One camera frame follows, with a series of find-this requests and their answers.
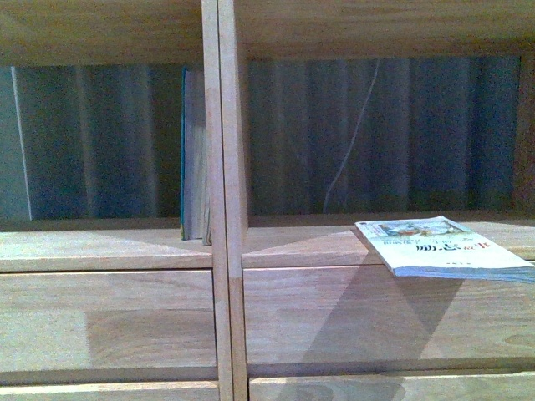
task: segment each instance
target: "gray curtain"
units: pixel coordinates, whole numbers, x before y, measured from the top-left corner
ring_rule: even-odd
[[[253,214],[321,213],[375,61],[249,66]],[[505,209],[519,59],[380,63],[328,212]]]
[[[8,71],[1,139],[15,160],[3,158],[0,181],[18,185],[3,194],[1,218],[179,215],[180,66]]]

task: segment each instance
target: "cable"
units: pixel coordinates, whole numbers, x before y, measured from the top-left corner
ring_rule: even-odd
[[[336,181],[338,181],[338,178],[340,178],[342,171],[344,171],[345,165],[347,164],[348,159],[349,159],[349,155],[351,155],[351,151],[353,150],[354,142],[357,139],[357,134],[359,133],[360,124],[362,123],[362,119],[364,117],[364,112],[366,111],[369,98],[371,97],[371,94],[374,90],[375,80],[377,79],[377,73],[379,72],[380,61],[381,60],[378,59],[377,63],[375,64],[374,77],[372,78],[371,83],[369,84],[368,94],[366,95],[366,99],[364,100],[364,104],[362,105],[362,109],[360,110],[360,115],[359,115],[359,119],[357,120],[357,125],[354,127],[353,138],[351,138],[351,142],[349,143],[348,151],[346,152],[344,160],[342,161],[342,164],[338,168],[338,172],[336,173],[336,176],[334,177],[333,181],[329,185],[329,188],[327,189],[327,193],[325,194],[324,213],[327,213],[327,206],[329,205],[329,198],[331,196],[331,192],[333,191],[333,188],[336,185]]]

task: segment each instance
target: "wooden surface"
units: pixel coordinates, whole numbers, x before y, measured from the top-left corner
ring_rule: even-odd
[[[535,211],[535,53],[521,58],[513,202]]]
[[[0,388],[0,401],[218,401],[217,383],[113,383]]]
[[[535,367],[535,286],[382,265],[244,271],[253,377]]]
[[[0,272],[211,266],[211,248],[178,229],[0,232]]]
[[[344,226],[251,227],[248,230],[245,253],[242,255],[243,267],[356,266],[382,263],[377,254],[368,251],[357,238],[356,228],[350,223],[357,218],[334,217],[335,220],[345,219]],[[313,220],[312,216],[287,217],[287,220],[295,221],[296,224],[299,220],[307,219]],[[457,221],[526,260],[535,260],[535,220],[474,213],[472,217],[464,216]]]
[[[227,264],[227,223],[222,153],[222,104],[217,2],[202,0],[206,132],[209,139],[210,218],[216,314],[217,371],[221,401],[233,400],[232,351]]]
[[[5,274],[0,322],[0,380],[84,369],[216,375],[209,271]]]
[[[535,373],[251,380],[251,401],[531,401]]]
[[[243,316],[242,247],[248,228],[246,107],[247,63],[233,0],[219,0],[227,260],[232,333],[234,399],[247,400],[247,365]]]
[[[533,50],[532,0],[236,2],[249,58],[353,58]]]
[[[0,26],[4,65],[202,61],[200,0],[7,0]]]

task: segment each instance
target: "shelf board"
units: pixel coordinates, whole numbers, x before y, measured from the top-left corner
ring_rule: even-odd
[[[237,3],[247,56],[412,57],[533,51],[532,0],[247,0]]]
[[[217,382],[133,382],[41,385],[0,388],[0,401],[24,399],[39,401],[58,399],[81,401],[87,399],[166,401],[216,401],[219,399]]]
[[[448,394],[449,399],[535,398],[535,373],[474,374],[448,371],[443,374],[397,373],[396,375],[362,374],[357,376],[318,376],[296,378],[255,378],[250,380],[251,399],[274,401],[280,393],[288,399],[321,399],[324,394],[343,394],[345,399],[363,399],[371,393],[376,399],[392,399],[403,394],[404,399],[437,399]]]
[[[212,267],[211,246],[182,241],[176,227],[175,219],[4,223],[0,272]]]
[[[516,213],[456,211],[368,215],[253,217],[243,268],[382,264],[356,236],[355,221],[446,215],[520,257],[535,261],[535,220]]]
[[[200,0],[2,2],[0,63],[202,61]]]

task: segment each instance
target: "paperback book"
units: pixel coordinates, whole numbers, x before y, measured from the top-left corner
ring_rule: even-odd
[[[355,225],[396,277],[535,282],[531,263],[444,216]]]

